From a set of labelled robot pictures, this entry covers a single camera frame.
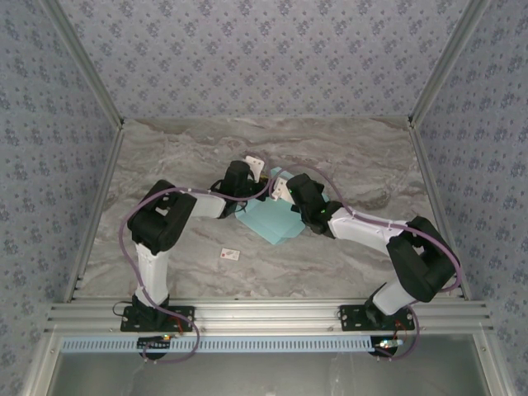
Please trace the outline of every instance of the glass panel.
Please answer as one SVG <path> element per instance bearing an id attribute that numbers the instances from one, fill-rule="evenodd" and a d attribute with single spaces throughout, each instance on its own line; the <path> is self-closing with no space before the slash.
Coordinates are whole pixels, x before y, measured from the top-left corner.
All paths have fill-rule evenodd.
<path id="1" fill-rule="evenodd" d="M 473 338 L 423 337 L 402 361 L 361 353 L 197 354 L 145 365 L 130 353 L 62 354 L 48 396 L 488 395 Z"/>

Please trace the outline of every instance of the marble surface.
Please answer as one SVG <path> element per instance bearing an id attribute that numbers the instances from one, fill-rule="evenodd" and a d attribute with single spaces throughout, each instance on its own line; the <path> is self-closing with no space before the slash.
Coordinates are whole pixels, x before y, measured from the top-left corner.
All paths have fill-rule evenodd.
<path id="1" fill-rule="evenodd" d="M 207 188 L 230 161 L 249 151 L 264 153 L 274 166 L 320 167 L 358 210 L 391 219 L 432 219 L 404 118 L 127 120 L 124 132 L 77 296 L 134 292 L 117 230 L 158 179 Z M 126 246 L 134 253 L 128 230 Z M 222 248 L 239 250 L 239 260 L 220 258 Z M 272 246 L 230 216 L 187 224 L 172 250 L 167 283 L 179 297 L 366 297 L 393 276 L 385 255 L 357 243 L 305 229 Z"/>

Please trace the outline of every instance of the light blue towel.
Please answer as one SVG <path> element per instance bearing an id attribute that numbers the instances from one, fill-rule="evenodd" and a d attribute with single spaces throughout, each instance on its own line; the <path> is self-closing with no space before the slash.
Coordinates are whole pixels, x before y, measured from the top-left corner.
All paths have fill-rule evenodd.
<path id="1" fill-rule="evenodd" d="M 271 171 L 271 175 L 275 176 L 279 171 L 280 168 L 276 167 Z M 280 176 L 284 179 L 293 177 L 288 172 L 283 172 Z M 290 203 L 285 200 L 274 201 L 269 197 L 264 202 L 250 200 L 245 210 L 236 212 L 235 216 L 273 245 L 296 237 L 305 227 L 300 214 L 291 211 Z"/>

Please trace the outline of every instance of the blue floral wallpaper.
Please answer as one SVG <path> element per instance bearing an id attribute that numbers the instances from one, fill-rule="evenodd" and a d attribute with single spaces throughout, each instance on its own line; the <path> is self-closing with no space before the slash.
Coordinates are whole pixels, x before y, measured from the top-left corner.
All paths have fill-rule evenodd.
<path id="1" fill-rule="evenodd" d="M 477 299 L 528 395 L 528 2 L 492 2 L 419 127 Z"/>
<path id="2" fill-rule="evenodd" d="M 0 394 L 63 298 L 113 138 L 36 0 L 0 2 Z"/>
<path id="3" fill-rule="evenodd" d="M 406 115 L 467 0 L 60 0 L 124 117 Z"/>

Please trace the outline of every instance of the enclosure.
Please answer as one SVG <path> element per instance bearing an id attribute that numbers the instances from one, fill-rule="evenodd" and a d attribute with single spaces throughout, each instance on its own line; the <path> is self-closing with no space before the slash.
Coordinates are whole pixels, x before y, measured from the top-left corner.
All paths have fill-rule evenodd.
<path id="1" fill-rule="evenodd" d="M 523 2 L 0 7 L 0 393 L 528 394 Z M 116 306 L 137 287 L 120 223 L 158 180 L 211 189 L 247 154 L 368 215 L 432 221 L 460 286 L 416 304 L 410 357 L 376 360 L 388 332 L 338 316 L 396 277 L 392 257 L 300 214 L 270 236 L 290 207 L 257 221 L 241 204 L 189 219 L 170 252 L 170 302 L 194 307 L 198 353 L 143 362 L 136 342 L 153 333 L 122 332 Z M 137 258 L 128 229 L 124 246 Z"/>

